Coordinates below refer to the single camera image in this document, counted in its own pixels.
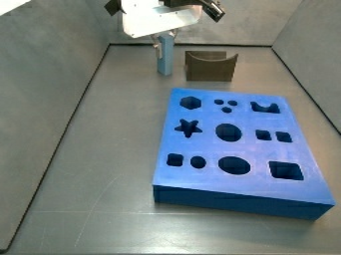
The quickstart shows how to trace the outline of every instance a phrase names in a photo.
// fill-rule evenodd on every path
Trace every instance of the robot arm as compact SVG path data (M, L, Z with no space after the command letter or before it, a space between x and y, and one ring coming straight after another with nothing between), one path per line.
M212 0L164 0L164 5L171 8L184 5L200 5L203 12L215 22L218 22L224 15L219 3L215 3Z
M108 13L113 16L119 11L124 11L121 1L124 0L111 0L107 5L105 9ZM169 8L185 6L185 5L200 5L203 12L207 16L218 22L222 16L224 15L223 9L219 7L219 3L214 2L212 0L163 0L164 6Z

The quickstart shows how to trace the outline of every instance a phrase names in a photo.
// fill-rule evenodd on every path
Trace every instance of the square hole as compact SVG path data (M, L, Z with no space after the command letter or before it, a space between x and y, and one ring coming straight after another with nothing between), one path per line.
M258 139L271 140L270 132L266 131L266 130L256 130L255 131L255 136L256 136Z
M181 166L183 156L180 154L168 154L167 165Z
M303 180L302 170L296 163L270 161L268 166L274 178Z
M276 131L275 132L276 139L282 142L292 142L291 136L288 132L284 131Z

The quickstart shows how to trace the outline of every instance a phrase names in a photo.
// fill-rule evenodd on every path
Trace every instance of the blue foam block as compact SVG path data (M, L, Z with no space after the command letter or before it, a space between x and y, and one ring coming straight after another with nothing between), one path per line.
M155 202L317 219L335 204L282 97L173 89Z

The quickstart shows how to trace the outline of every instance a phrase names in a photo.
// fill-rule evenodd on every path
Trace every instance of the table surface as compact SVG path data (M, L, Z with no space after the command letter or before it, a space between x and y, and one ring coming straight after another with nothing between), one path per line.
M232 82L187 82L185 50L238 53ZM8 254L341 252L338 205L307 221L153 203L173 87L283 96L339 201L339 134L270 48L175 46L172 75L164 77L152 47L112 46Z

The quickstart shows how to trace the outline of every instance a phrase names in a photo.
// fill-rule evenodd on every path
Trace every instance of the rectangular hole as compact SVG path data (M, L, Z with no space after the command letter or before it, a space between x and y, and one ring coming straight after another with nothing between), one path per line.
M167 165L181 166L183 156L180 154L168 154Z
M274 178L303 180L302 170L296 163L270 161L268 166Z

